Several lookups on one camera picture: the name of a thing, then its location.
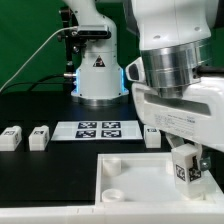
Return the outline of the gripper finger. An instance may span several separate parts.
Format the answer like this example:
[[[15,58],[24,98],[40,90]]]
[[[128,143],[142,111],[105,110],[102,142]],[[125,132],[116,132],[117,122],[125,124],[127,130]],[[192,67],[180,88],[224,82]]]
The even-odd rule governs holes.
[[[207,152],[208,147],[198,143],[195,143],[194,147],[196,158],[193,160],[193,167],[201,172],[209,170],[211,168],[211,158]]]
[[[184,140],[176,135],[166,133],[166,139],[171,146],[172,155],[177,156],[180,152],[181,146],[184,144]]]

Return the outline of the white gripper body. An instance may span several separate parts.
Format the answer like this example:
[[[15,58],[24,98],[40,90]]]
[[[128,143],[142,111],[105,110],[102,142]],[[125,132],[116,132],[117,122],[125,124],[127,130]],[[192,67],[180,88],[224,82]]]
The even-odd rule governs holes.
[[[224,79],[203,77],[181,99],[160,98],[145,84],[132,85],[143,124],[224,152]]]

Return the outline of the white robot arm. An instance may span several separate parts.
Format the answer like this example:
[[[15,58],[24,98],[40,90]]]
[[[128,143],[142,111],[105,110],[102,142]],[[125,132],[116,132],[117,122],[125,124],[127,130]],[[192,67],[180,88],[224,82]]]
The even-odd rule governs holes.
[[[120,2],[139,57],[120,68],[115,23],[98,2]],[[74,99],[109,105],[130,94],[140,121],[224,152],[224,70],[211,65],[211,30],[224,0],[64,0],[77,19]]]

